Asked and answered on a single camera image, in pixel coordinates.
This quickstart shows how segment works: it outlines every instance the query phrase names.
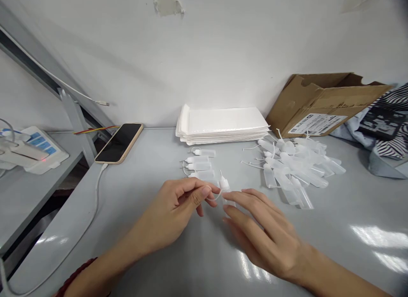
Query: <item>charging cable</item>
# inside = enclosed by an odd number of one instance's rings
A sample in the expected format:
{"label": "charging cable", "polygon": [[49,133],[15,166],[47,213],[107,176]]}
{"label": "charging cable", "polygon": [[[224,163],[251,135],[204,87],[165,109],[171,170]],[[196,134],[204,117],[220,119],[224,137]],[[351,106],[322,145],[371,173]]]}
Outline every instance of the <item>charging cable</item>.
{"label": "charging cable", "polygon": [[16,140],[16,134],[15,134],[15,132],[14,132],[13,126],[12,126],[8,121],[4,120],[3,118],[0,118],[0,120],[1,120],[3,123],[5,123],[5,124],[10,128],[10,131],[11,131],[11,141],[14,142],[14,141]]}
{"label": "charging cable", "polygon": [[89,100],[101,105],[101,106],[109,106],[109,103],[103,100],[93,100],[91,97],[86,96],[85,94],[77,91],[76,89],[74,89],[72,86],[70,86],[69,84],[67,84],[66,82],[62,81],[60,78],[58,78],[56,75],[54,75],[53,73],[51,73],[48,69],[46,69],[44,66],[42,66],[36,59],[34,59],[29,53],[28,51],[26,51],[23,46],[21,46],[2,26],[0,26],[0,30],[9,38],[11,39],[11,41],[16,44],[16,46],[18,48],[20,48],[20,50],[22,52],[24,52],[27,57],[29,57],[31,60],[33,60],[33,62],[35,64],[37,64],[38,67],[40,67],[43,71],[45,71],[48,75],[50,75],[51,77],[53,77],[54,79],[58,80],[59,82],[61,82],[63,85],[65,85],[66,87],[70,88],[71,90],[73,90],[74,92],[80,94],[81,96],[88,98]]}
{"label": "charging cable", "polygon": [[98,178],[96,180],[96,185],[95,185],[95,206],[93,208],[93,214],[91,219],[89,220],[88,225],[85,227],[84,232],[81,234],[75,245],[68,251],[68,253],[64,256],[64,258],[58,263],[58,265],[51,271],[48,276],[45,277],[45,279],[35,286],[33,289],[30,291],[23,293],[23,294],[17,294],[13,292],[9,286],[9,283],[7,282],[7,277],[6,277],[6,269],[4,267],[4,262],[3,259],[0,258],[0,274],[1,274],[1,285],[3,286],[3,290],[6,294],[7,297],[25,297],[34,292],[37,288],[39,288],[45,281],[48,280],[49,277],[52,276],[52,274],[61,266],[61,264],[65,261],[65,259],[68,257],[68,255],[72,252],[72,250],[77,246],[78,242],[82,239],[86,231],[89,229],[91,226],[92,222],[94,221],[96,212],[98,211],[98,205],[99,205],[99,181],[101,180],[102,172],[108,167],[108,164],[105,163],[102,165],[101,171],[99,172]]}

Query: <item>stack of foam sheets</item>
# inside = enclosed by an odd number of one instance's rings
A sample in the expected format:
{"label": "stack of foam sheets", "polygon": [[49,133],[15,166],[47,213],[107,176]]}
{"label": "stack of foam sheets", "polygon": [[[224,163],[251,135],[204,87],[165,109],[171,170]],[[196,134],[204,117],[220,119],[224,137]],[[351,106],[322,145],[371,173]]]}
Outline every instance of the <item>stack of foam sheets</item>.
{"label": "stack of foam sheets", "polygon": [[197,145],[260,140],[268,131],[268,123],[255,107],[192,110],[184,105],[176,136],[187,145]]}

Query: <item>right hand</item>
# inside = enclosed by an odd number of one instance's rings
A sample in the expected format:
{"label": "right hand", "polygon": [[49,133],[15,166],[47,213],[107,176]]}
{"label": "right hand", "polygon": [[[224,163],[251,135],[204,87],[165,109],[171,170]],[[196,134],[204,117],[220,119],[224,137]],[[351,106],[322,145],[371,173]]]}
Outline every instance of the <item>right hand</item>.
{"label": "right hand", "polygon": [[237,208],[224,205],[230,217],[224,218],[224,222],[230,226],[249,260],[279,278],[303,285],[318,251],[298,237],[283,212],[265,194],[251,188],[222,196],[251,212],[263,227]]}

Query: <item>forearm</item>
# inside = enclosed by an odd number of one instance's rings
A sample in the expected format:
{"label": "forearm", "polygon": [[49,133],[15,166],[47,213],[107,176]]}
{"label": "forearm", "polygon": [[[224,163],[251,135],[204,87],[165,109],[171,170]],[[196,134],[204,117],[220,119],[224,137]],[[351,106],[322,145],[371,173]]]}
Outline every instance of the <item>forearm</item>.
{"label": "forearm", "polygon": [[299,285],[317,297],[390,297],[378,287],[360,278],[315,250],[314,264]]}
{"label": "forearm", "polygon": [[68,287],[64,297],[104,297],[122,275],[141,257],[128,238],[83,270]]}

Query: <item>zebra print fabric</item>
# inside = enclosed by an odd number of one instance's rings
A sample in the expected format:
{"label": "zebra print fabric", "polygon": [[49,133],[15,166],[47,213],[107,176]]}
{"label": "zebra print fabric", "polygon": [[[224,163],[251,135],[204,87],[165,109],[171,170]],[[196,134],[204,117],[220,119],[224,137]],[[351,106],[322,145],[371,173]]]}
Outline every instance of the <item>zebra print fabric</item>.
{"label": "zebra print fabric", "polygon": [[[373,106],[391,111],[408,112],[408,83],[388,91],[371,105]],[[406,117],[405,123],[393,140],[376,141],[375,148],[380,156],[401,160],[408,154],[408,115]]]}

